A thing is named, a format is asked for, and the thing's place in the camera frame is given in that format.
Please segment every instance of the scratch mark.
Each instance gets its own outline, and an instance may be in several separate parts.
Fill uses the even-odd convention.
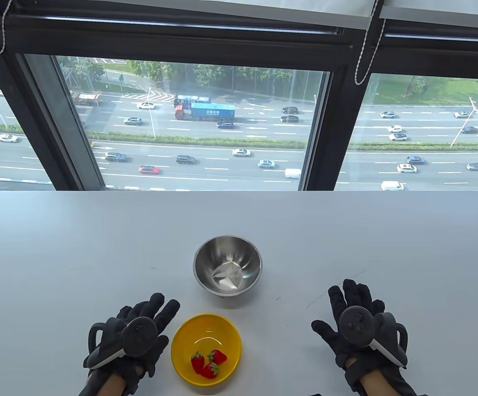
[[[358,272],[356,275],[353,275],[352,277],[350,277],[349,279],[355,279],[357,276],[362,275],[364,272],[367,272],[367,271],[369,271],[369,270],[368,270],[368,269],[365,269],[365,270],[363,270],[363,271],[360,271],[360,272]],[[343,283],[343,281],[340,282],[340,283],[337,283],[336,285],[337,285],[337,286],[340,286],[342,283]],[[318,301],[320,298],[322,298],[323,296],[325,296],[328,291],[329,291],[329,289],[327,289],[325,292],[323,292],[322,294],[320,294],[320,296],[318,296],[318,297],[316,297],[314,300],[312,300],[311,303],[305,307],[305,309],[309,308],[312,304],[314,304],[314,303],[315,303],[316,301]]]

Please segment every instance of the white van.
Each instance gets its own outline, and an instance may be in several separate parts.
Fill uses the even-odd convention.
[[[404,185],[398,181],[383,181],[380,188],[382,191],[402,191],[404,190]]]
[[[301,169],[285,169],[285,179],[299,180],[301,177]]]

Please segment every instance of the metal bowl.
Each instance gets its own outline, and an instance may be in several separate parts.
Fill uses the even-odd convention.
[[[221,297],[237,296],[259,281],[263,261],[258,249],[238,236],[218,236],[204,243],[193,260],[198,283]]]

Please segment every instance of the strawberry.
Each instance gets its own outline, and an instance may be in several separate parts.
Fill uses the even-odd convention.
[[[214,349],[213,351],[211,351],[208,357],[210,362],[215,363],[217,365],[223,364],[224,362],[226,362],[227,359],[226,355],[218,349]]]
[[[204,356],[201,355],[198,351],[195,355],[192,356],[192,366],[197,374],[200,374],[204,368]]]
[[[203,368],[201,375],[209,379],[214,379],[219,375],[219,366],[215,363],[209,363],[205,368]]]

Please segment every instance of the highway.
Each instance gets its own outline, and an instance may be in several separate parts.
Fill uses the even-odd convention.
[[[131,134],[165,134],[172,136],[214,137],[214,138],[269,138],[282,140],[307,141],[311,133],[314,116],[314,104],[299,102],[293,104],[271,98],[218,97],[221,103],[236,106],[236,123],[233,130],[219,130],[211,121],[175,120],[174,107],[169,101],[157,101],[156,108],[137,109],[137,103],[144,100],[141,94],[104,94],[102,104],[96,106],[76,106],[76,110],[86,128],[96,132],[126,132]],[[154,93],[154,97],[163,97]],[[300,109],[297,124],[280,121],[283,106],[296,105]],[[432,107],[432,106],[363,106],[354,127],[352,142],[389,142],[388,127],[401,125],[409,141],[451,143],[463,119],[455,119],[455,111],[469,111],[468,107]],[[395,111],[395,119],[382,119],[382,111]],[[124,125],[127,117],[139,117],[139,126]],[[0,124],[16,124],[17,119],[0,97]],[[478,114],[473,115],[467,126],[478,128]],[[458,142],[476,142],[478,134],[461,134]]]
[[[103,159],[107,151],[128,155],[126,163]],[[92,148],[107,186],[134,190],[297,190],[298,181],[284,177],[285,168],[301,168],[303,151],[253,149],[252,157],[234,157],[232,149],[218,147],[159,146],[96,141]],[[195,165],[177,164],[177,155],[190,155]],[[396,166],[407,155],[420,155],[428,164],[416,174],[399,174]],[[276,168],[258,168],[259,160],[273,160]],[[350,151],[338,178],[337,190],[380,190],[386,180],[405,183],[407,190],[477,190],[478,172],[466,170],[468,162],[478,162],[476,152],[392,153]],[[158,175],[142,175],[141,165],[160,168]],[[49,183],[26,137],[20,142],[0,142],[0,180]]]

